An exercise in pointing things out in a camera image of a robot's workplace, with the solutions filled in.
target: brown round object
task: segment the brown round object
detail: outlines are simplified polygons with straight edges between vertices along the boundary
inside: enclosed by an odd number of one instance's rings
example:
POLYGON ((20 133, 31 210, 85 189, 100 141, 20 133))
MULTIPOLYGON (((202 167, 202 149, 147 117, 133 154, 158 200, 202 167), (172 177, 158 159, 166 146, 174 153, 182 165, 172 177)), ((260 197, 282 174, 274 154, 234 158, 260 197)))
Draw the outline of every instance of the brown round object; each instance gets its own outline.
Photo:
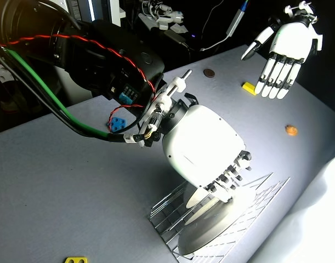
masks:
POLYGON ((298 129, 293 125, 287 125, 286 126, 286 132, 290 136, 297 136, 298 135, 298 129))
POLYGON ((204 70, 204 75, 208 78, 213 78, 215 76, 215 72, 207 68, 204 70))

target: gray plate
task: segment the gray plate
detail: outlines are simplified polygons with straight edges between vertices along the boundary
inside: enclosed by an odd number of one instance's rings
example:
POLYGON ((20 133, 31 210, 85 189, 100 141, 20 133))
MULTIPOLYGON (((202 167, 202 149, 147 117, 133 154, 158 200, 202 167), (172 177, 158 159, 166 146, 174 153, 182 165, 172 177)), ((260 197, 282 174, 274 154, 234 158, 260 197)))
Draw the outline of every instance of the gray plate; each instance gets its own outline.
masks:
POLYGON ((251 205, 255 190, 238 187, 228 203, 218 202, 181 231, 178 249, 181 255, 189 255, 214 240, 230 227, 251 205))

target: orange object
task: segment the orange object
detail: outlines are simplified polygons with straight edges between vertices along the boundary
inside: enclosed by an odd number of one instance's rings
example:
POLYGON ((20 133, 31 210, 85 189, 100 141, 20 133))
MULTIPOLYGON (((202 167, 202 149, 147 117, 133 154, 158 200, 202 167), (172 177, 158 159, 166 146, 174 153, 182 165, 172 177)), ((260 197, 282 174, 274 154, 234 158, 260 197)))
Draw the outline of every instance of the orange object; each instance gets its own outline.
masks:
POLYGON ((297 136, 298 135, 298 129, 293 125, 287 125, 286 126, 286 132, 290 136, 297 136))

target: green cable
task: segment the green cable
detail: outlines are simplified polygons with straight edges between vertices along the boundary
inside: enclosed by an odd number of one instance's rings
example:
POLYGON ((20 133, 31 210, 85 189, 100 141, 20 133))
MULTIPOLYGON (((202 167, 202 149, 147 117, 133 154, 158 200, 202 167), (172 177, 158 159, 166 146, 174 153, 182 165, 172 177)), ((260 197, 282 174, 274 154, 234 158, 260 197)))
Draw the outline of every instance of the green cable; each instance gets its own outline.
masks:
POLYGON ((109 134, 97 130, 91 126, 88 126, 82 122, 80 122, 78 119, 76 119, 67 109, 66 107, 60 102, 60 100, 55 96, 55 94, 49 89, 49 87, 45 84, 45 82, 40 78, 40 76, 31 68, 29 64, 23 58, 16 53, 15 51, 12 51, 10 49, 7 50, 11 56, 13 56, 14 59, 16 59, 32 76, 35 78, 35 80, 42 86, 42 88, 47 92, 47 94, 51 97, 51 99, 60 107, 60 109, 68 116, 70 120, 72 120, 77 125, 81 126, 83 129, 85 129, 88 132, 94 133, 98 136, 104 136, 107 137, 109 134))

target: yellow block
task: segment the yellow block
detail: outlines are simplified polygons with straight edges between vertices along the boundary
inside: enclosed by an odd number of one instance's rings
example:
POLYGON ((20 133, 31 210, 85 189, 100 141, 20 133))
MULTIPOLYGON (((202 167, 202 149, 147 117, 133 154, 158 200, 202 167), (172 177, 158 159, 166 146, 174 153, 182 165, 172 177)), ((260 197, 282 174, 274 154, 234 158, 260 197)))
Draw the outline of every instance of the yellow block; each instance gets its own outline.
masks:
POLYGON ((246 90, 247 92, 253 94, 254 96, 256 96, 256 93, 255 93, 255 86, 249 82, 246 82, 243 84, 243 89, 246 90))
POLYGON ((88 263, 88 260, 87 258, 81 258, 81 257, 67 258, 65 260, 65 263, 88 263))

